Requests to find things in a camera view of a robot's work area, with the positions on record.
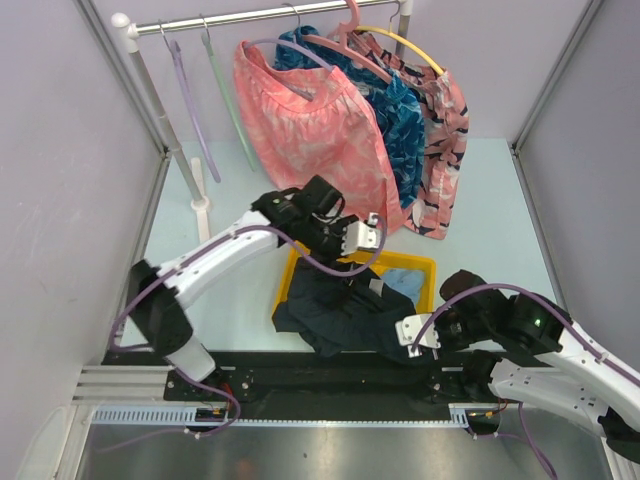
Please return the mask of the green plastic hanger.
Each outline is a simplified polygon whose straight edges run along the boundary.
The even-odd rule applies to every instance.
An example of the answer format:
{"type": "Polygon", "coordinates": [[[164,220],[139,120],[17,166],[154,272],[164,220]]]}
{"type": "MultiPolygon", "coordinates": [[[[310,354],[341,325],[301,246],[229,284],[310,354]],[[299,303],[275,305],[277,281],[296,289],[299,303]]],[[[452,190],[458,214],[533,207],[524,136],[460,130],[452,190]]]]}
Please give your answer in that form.
{"type": "Polygon", "coordinates": [[[240,118],[240,113],[231,96],[231,92],[230,92],[228,83],[225,79],[221,63],[218,60],[218,57],[214,51],[212,39],[209,31],[209,25],[203,15],[200,16],[200,19],[202,21],[203,28],[204,28],[204,33],[201,35],[201,41],[207,52],[209,63],[211,65],[211,69],[216,79],[224,105],[231,118],[232,124],[235,128],[236,134],[240,141],[241,147],[244,151],[245,157],[248,161],[249,167],[253,172],[256,172],[258,168],[258,159],[256,157],[255,151],[253,150],[253,147],[250,144],[248,135],[244,129],[244,125],[240,118]]]}

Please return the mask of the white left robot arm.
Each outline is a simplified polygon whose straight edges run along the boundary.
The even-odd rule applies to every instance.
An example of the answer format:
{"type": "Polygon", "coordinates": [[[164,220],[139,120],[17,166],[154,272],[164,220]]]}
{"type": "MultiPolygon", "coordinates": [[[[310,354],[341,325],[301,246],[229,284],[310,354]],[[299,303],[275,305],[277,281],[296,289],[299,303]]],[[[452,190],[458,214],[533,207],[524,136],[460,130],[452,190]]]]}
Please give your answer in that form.
{"type": "Polygon", "coordinates": [[[319,264],[355,252],[367,227],[345,214],[345,205],[344,196],[320,176],[302,188],[261,195],[200,247],[161,266],[136,263],[129,272],[125,319],[156,355],[187,376],[191,393],[202,400],[214,397],[221,376],[187,317],[189,306],[232,269],[287,242],[305,246],[319,264]]]}

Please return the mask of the dark navy shorts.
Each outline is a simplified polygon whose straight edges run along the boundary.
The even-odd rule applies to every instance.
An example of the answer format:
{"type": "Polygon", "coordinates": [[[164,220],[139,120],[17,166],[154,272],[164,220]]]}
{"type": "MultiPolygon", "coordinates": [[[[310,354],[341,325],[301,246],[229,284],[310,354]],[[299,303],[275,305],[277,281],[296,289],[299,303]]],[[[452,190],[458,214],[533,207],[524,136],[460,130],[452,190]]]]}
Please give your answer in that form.
{"type": "Polygon", "coordinates": [[[346,278],[329,275],[300,258],[287,299],[272,315],[279,333],[297,333],[316,354],[375,352],[402,365],[426,365],[428,350],[409,356],[397,337],[396,323],[417,313],[426,274],[415,269],[367,269],[346,278]]]}

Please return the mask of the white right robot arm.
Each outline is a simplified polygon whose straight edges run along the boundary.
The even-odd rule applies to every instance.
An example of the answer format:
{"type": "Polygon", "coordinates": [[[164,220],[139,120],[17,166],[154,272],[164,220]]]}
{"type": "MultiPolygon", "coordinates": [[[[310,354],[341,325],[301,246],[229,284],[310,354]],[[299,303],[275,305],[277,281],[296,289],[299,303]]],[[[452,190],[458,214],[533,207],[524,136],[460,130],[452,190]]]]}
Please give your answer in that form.
{"type": "Polygon", "coordinates": [[[639,373],[606,350],[544,296],[487,283],[460,270],[441,286],[444,303],[429,320],[440,350],[493,341],[503,353],[472,353],[461,376],[473,401],[490,395],[530,404],[639,460],[639,373]]]}

